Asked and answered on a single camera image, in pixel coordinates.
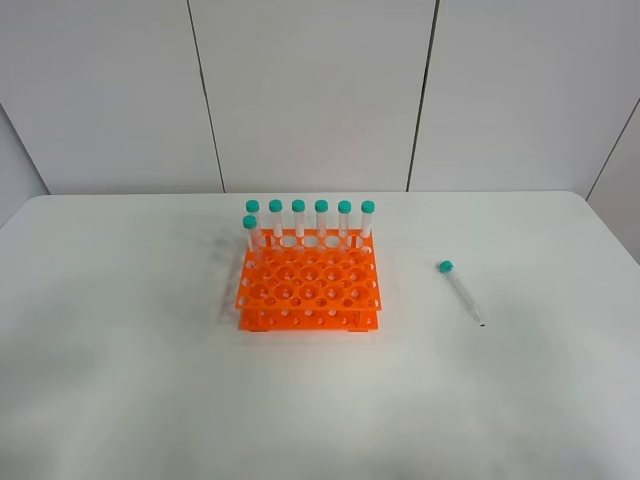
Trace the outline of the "teal capped test tube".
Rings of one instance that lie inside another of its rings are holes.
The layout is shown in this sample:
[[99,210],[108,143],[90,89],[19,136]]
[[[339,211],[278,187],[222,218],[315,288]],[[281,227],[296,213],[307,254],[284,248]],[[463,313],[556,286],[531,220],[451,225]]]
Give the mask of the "teal capped test tube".
[[443,260],[438,263],[437,268],[439,273],[446,279],[446,281],[453,289],[454,293],[460,300],[466,312],[481,327],[484,327],[486,325],[486,322],[484,321],[484,317],[481,313],[480,305],[476,298],[466,287],[465,283],[462,281],[454,264],[450,260]]

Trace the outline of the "orange test tube rack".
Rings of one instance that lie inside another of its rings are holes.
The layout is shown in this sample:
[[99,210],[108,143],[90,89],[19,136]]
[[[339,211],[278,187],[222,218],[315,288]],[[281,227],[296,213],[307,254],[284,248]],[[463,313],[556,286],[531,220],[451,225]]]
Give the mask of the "orange test tube rack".
[[276,237],[265,228],[245,253],[235,308],[244,331],[378,329],[382,310],[374,239],[307,229]]

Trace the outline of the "back row tube far right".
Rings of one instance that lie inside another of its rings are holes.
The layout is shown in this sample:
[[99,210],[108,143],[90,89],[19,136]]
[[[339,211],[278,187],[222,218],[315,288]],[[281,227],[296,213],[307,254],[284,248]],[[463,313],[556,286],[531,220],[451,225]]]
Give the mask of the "back row tube far right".
[[373,214],[375,212],[375,203],[371,200],[365,200],[361,204],[361,228],[360,236],[369,238],[372,231]]

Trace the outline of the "second row left tube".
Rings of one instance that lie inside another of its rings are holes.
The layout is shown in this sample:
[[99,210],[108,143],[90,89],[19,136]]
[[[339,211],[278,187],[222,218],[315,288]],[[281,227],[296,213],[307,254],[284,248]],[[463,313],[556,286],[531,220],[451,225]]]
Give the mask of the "second row left tube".
[[260,228],[258,220],[253,214],[247,214],[242,219],[242,224],[248,236],[248,251],[251,260],[257,262],[260,258]]

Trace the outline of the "back row tube far left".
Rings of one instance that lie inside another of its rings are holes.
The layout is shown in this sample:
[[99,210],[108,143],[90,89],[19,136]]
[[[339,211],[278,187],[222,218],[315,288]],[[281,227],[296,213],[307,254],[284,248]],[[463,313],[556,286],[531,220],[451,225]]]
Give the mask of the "back row tube far left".
[[265,246],[265,237],[260,223],[260,204],[255,199],[246,201],[246,215],[243,218],[243,227],[247,231],[249,249],[260,252]]

